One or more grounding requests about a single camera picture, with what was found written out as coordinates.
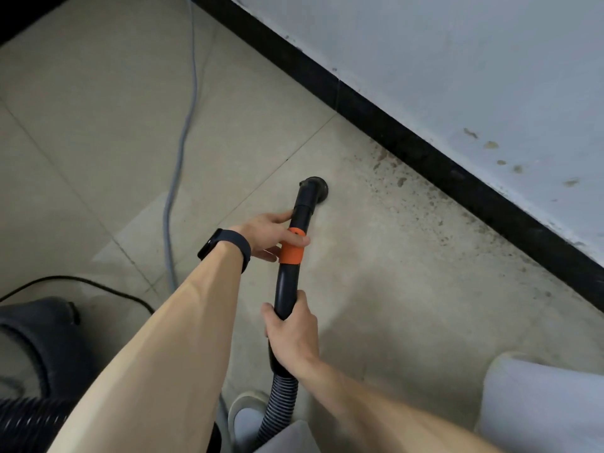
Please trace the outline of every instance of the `vacuum wand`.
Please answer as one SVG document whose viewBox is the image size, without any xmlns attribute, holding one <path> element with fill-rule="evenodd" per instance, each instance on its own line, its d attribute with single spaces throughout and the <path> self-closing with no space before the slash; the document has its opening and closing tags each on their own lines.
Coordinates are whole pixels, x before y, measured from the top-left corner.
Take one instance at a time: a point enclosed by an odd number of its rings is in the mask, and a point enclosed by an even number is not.
<svg viewBox="0 0 604 453">
<path fill-rule="evenodd" d="M 328 187 L 324 179 L 311 176 L 299 184 L 298 197 L 294 205 L 289 231 L 305 236 L 310 225 L 310 218 L 315 212 L 315 206 L 327 198 Z M 275 313 L 285 320 L 293 311 L 297 300 L 298 275 L 304 248 L 297 248 L 288 243 L 282 243 L 279 256 L 279 274 L 275 293 Z M 290 373 L 277 361 L 269 344 L 269 357 L 273 373 L 281 377 L 291 378 Z"/>
</svg>

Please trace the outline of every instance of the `forearm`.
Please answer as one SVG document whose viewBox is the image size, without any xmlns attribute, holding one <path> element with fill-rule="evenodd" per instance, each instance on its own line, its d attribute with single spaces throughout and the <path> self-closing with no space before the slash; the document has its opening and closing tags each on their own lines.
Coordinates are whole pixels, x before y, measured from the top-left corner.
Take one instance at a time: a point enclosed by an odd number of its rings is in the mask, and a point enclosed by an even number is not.
<svg viewBox="0 0 604 453">
<path fill-rule="evenodd" d="M 388 399 L 317 362 L 300 379 L 305 388 L 372 451 L 382 453 L 497 453 L 476 435 Z"/>
<path fill-rule="evenodd" d="M 103 370 L 50 452 L 201 451 L 228 366 L 242 256 L 220 242 Z"/>
</svg>

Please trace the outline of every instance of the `person's right arm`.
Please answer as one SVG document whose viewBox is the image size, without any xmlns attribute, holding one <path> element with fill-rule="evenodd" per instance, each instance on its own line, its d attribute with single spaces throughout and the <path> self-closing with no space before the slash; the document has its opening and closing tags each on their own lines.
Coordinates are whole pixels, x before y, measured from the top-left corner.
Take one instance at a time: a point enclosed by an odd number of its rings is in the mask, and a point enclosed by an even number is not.
<svg viewBox="0 0 604 453">
<path fill-rule="evenodd" d="M 303 291 L 298 291 L 298 302 L 287 320 L 280 320 L 270 304 L 262 305 L 262 314 L 279 362 L 371 451 L 500 452 L 469 431 L 389 399 L 321 361 L 316 317 Z"/>
</svg>

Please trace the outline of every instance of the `floor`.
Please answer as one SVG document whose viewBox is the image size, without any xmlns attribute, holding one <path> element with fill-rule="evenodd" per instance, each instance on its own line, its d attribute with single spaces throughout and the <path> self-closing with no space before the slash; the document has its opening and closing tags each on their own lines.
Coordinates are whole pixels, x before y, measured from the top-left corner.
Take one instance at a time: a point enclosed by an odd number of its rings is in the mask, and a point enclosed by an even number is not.
<svg viewBox="0 0 604 453">
<path fill-rule="evenodd" d="M 169 296 L 161 213 L 190 98 L 185 0 L 70 0 L 0 48 L 0 292 L 89 277 L 159 306 Z M 299 285 L 324 358 L 354 378 L 471 427 L 489 361 L 519 349 L 604 373 L 604 315 L 200 9 L 204 85 L 173 214 L 181 279 L 217 226 L 285 210 L 322 176 Z M 275 265 L 242 281 L 225 382 L 268 391 L 260 305 Z M 71 282 L 100 363 L 147 319 Z M 304 391 L 298 417 L 324 451 L 345 435 Z"/>
</svg>

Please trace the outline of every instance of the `pant leg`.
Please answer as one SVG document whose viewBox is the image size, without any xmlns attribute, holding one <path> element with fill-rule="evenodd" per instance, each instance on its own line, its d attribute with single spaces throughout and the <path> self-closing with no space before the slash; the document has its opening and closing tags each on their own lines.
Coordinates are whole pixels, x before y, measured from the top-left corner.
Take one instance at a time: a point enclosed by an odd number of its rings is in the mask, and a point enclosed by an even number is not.
<svg viewBox="0 0 604 453">
<path fill-rule="evenodd" d="M 506 453 L 602 453 L 604 376 L 498 359 L 477 427 Z"/>
<path fill-rule="evenodd" d="M 298 420 L 266 442 L 255 453 L 321 453 L 308 423 Z"/>
</svg>

